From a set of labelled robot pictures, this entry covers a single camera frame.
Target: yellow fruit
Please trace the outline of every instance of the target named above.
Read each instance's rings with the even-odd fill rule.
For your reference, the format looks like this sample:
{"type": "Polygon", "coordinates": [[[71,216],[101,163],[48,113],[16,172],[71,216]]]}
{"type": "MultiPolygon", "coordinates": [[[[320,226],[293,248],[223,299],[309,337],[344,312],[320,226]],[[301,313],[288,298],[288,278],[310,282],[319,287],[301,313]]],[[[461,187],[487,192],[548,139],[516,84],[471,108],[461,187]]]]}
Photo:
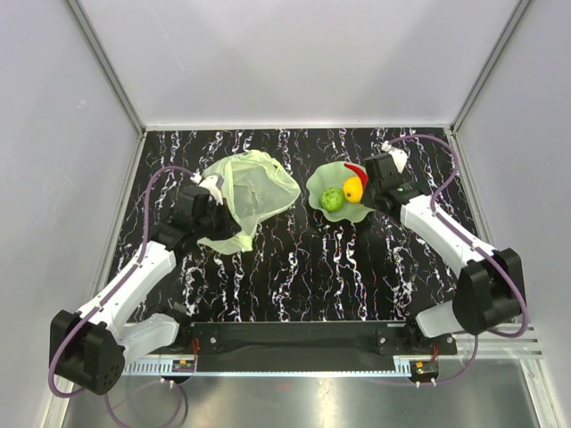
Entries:
{"type": "Polygon", "coordinates": [[[359,203],[363,197],[363,184],[357,176],[349,178],[343,185],[343,195],[349,202],[359,203]]]}

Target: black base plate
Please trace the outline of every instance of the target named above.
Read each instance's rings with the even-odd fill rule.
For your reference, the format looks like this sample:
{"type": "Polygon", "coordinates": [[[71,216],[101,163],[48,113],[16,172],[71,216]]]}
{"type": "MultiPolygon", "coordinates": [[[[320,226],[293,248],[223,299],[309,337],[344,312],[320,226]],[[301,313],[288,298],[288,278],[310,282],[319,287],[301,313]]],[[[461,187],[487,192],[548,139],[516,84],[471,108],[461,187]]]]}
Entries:
{"type": "Polygon", "coordinates": [[[426,339],[411,348],[403,338],[401,326],[388,325],[377,328],[378,352],[380,355],[433,355],[434,346],[438,346],[439,355],[456,355],[456,341],[451,334],[426,339]]]}
{"type": "MultiPolygon", "coordinates": [[[[433,352],[431,346],[418,352],[398,343],[403,325],[394,321],[195,323],[193,337],[200,341],[197,372],[394,370],[394,355],[433,352]],[[380,333],[386,338],[382,351],[380,333]]],[[[434,343],[442,346],[442,355],[456,353],[456,345],[446,337],[434,343]]]]}

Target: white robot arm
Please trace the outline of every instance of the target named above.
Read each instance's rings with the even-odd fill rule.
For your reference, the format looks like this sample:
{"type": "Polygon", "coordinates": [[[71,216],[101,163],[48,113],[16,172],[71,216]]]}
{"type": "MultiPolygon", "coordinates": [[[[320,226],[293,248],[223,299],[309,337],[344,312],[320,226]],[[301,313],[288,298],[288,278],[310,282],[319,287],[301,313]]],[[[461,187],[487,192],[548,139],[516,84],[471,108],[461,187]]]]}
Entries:
{"type": "Polygon", "coordinates": [[[402,161],[392,151],[365,160],[368,184],[363,201],[419,234],[457,277],[454,299],[418,313],[408,322],[410,345],[446,333],[480,334],[521,313],[525,297],[521,259],[511,249],[497,251],[469,233],[434,204],[428,189],[405,183],[402,161]],[[507,273],[511,284],[490,263],[507,273]]]}
{"type": "Polygon", "coordinates": [[[145,246],[91,301],[71,314],[62,310],[50,329],[50,361],[70,331],[84,323],[55,363],[55,373],[98,394],[117,382],[123,367],[161,347],[184,349],[190,342],[190,318],[175,309],[155,313],[126,327],[128,318],[155,285],[207,237],[224,240],[240,231],[222,199],[220,176],[180,189],[169,215],[155,227],[145,246]]]}

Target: purple cable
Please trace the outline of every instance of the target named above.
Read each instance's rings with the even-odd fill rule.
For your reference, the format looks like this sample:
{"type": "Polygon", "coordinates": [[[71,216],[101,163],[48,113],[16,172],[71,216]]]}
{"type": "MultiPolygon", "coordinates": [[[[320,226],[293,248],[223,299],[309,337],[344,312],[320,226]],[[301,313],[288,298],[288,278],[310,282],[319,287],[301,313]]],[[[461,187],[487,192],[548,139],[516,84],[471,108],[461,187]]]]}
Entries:
{"type": "MultiPolygon", "coordinates": [[[[389,141],[388,144],[392,145],[395,143],[399,143],[400,141],[406,142],[407,139],[414,139],[414,138],[426,138],[428,140],[431,140],[431,141],[443,146],[452,156],[452,158],[454,160],[452,173],[444,181],[444,183],[436,189],[436,191],[432,195],[432,198],[430,199],[430,209],[432,210],[433,214],[440,221],[442,221],[458,238],[460,238],[462,241],[464,241],[468,245],[471,245],[472,241],[467,236],[465,236],[460,230],[458,230],[458,228],[455,227],[445,216],[443,216],[440,212],[438,212],[436,210],[436,200],[438,199],[438,196],[440,196],[441,193],[444,191],[444,189],[446,187],[448,187],[452,181],[454,181],[454,178],[459,173],[458,154],[448,143],[446,143],[442,139],[438,138],[437,136],[429,136],[426,134],[416,134],[414,136],[400,136],[398,138],[394,138],[394,140],[389,141]]],[[[525,304],[524,297],[522,296],[521,292],[518,290],[516,284],[509,277],[508,273],[503,269],[503,267],[501,267],[498,264],[498,262],[496,260],[494,260],[488,253],[486,253],[484,250],[482,250],[479,247],[475,247],[475,251],[478,254],[480,254],[482,257],[484,257],[493,266],[493,268],[496,269],[496,271],[500,274],[500,276],[504,279],[504,281],[506,281],[509,289],[514,294],[514,296],[516,297],[517,303],[519,304],[519,307],[521,308],[521,313],[522,313],[521,326],[519,327],[519,330],[517,330],[515,333],[504,333],[504,332],[500,332],[496,329],[490,329],[490,332],[494,333],[498,336],[509,337],[509,338],[516,338],[516,337],[522,336],[525,333],[525,330],[527,330],[527,326],[529,324],[529,313],[527,311],[527,306],[525,304]]]]}
{"type": "MultiPolygon", "coordinates": [[[[139,391],[141,389],[143,389],[145,386],[148,386],[148,384],[143,385],[143,387],[141,387],[139,389],[139,391]]],[[[159,428],[169,428],[172,425],[172,423],[175,422],[175,419],[177,419],[178,413],[180,413],[180,409],[182,408],[182,401],[183,401],[184,392],[182,391],[182,387],[178,383],[173,383],[173,384],[177,386],[177,389],[179,392],[177,408],[175,409],[175,412],[172,414],[170,419],[166,423],[161,425],[159,428]]],[[[123,428],[133,428],[131,425],[127,425],[127,424],[123,423],[117,417],[117,415],[115,415],[115,412],[113,412],[113,407],[112,407],[111,403],[109,402],[109,395],[108,394],[105,394],[104,400],[105,400],[105,407],[107,407],[107,412],[109,413],[109,416],[111,417],[111,419],[113,420],[114,423],[116,423],[118,426],[121,426],[123,428]]]]}
{"type": "MultiPolygon", "coordinates": [[[[153,185],[154,182],[157,180],[157,178],[159,177],[160,174],[162,174],[164,171],[168,171],[168,170],[175,170],[175,171],[180,171],[184,174],[187,174],[189,176],[193,176],[194,172],[182,168],[182,167],[178,167],[178,166],[168,166],[168,167],[163,167],[159,170],[157,170],[152,176],[151,179],[149,180],[149,184],[146,187],[145,190],[145,206],[143,208],[143,211],[145,213],[144,216],[144,221],[143,221],[143,242],[141,243],[141,251],[137,257],[137,262],[141,263],[143,261],[143,258],[145,257],[145,252],[146,252],[146,245],[148,244],[148,240],[149,240],[149,210],[150,210],[150,206],[151,206],[151,190],[153,189],[153,185]]],[[[60,346],[58,347],[57,351],[54,354],[54,357],[52,358],[52,362],[50,363],[49,366],[49,371],[48,371],[48,375],[47,375],[47,384],[50,388],[50,391],[52,392],[52,394],[60,399],[70,399],[72,397],[77,396],[78,394],[80,394],[84,389],[83,388],[79,388],[78,390],[75,390],[73,392],[62,392],[60,390],[57,389],[57,386],[55,385],[55,367],[57,366],[58,361],[60,360],[60,358],[63,355],[63,352],[65,351],[65,349],[67,348],[67,346],[70,344],[70,342],[73,340],[73,338],[76,336],[76,334],[78,333],[79,330],[81,330],[81,328],[87,324],[87,322],[97,313],[98,310],[103,309],[103,306],[105,305],[105,303],[107,303],[111,297],[113,297],[113,295],[128,281],[128,279],[131,277],[131,275],[133,275],[133,273],[137,270],[137,265],[132,266],[126,273],[125,275],[119,280],[119,282],[117,284],[115,284],[115,286],[113,288],[111,288],[111,290],[105,295],[105,297],[103,297],[100,301],[100,306],[95,307],[93,309],[91,309],[83,318],[81,318],[81,320],[78,322],[78,324],[73,327],[71,329],[71,331],[68,333],[67,336],[65,336],[65,338],[63,339],[62,343],[60,344],[60,346]]],[[[173,416],[173,420],[174,418],[176,418],[178,413],[176,413],[173,416]]]]}
{"type": "Polygon", "coordinates": [[[453,377],[449,377],[448,379],[444,379],[442,381],[439,381],[438,384],[439,385],[445,385],[446,383],[454,382],[454,381],[458,380],[460,377],[462,377],[468,371],[468,369],[472,366],[472,364],[474,364],[474,361],[476,360],[477,353],[478,353],[478,336],[474,336],[474,350],[472,351],[472,357],[470,357],[470,359],[468,360],[468,362],[466,363],[464,368],[462,368],[462,370],[457,372],[453,377]]]}
{"type": "Polygon", "coordinates": [[[121,406],[123,406],[125,403],[127,403],[130,399],[132,399],[133,397],[135,397],[139,392],[143,392],[144,390],[146,390],[147,388],[149,388],[150,386],[156,385],[157,383],[162,383],[161,379],[154,379],[150,382],[147,382],[141,386],[139,386],[137,389],[135,389],[134,391],[132,391],[127,397],[125,397],[122,401],[120,401],[117,404],[114,404],[112,406],[112,409],[115,410],[116,408],[119,408],[121,406]]]}

